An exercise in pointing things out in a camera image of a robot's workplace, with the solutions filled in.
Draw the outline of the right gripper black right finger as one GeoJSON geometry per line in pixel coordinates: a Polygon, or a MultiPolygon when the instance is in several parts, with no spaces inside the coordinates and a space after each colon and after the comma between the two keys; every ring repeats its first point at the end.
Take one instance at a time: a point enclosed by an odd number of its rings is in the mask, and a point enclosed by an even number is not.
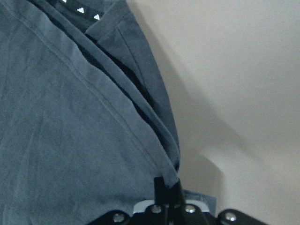
{"type": "Polygon", "coordinates": [[[184,204],[186,204],[186,199],[181,181],[178,179],[177,183],[170,188],[170,206],[176,209],[182,207],[184,204]]]}

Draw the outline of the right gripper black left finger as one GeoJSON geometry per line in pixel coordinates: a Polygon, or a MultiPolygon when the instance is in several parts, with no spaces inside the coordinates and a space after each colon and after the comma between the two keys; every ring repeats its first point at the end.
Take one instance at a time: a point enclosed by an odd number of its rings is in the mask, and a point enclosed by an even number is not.
{"type": "Polygon", "coordinates": [[[154,203],[169,206],[169,192],[163,177],[154,178],[154,203]]]}

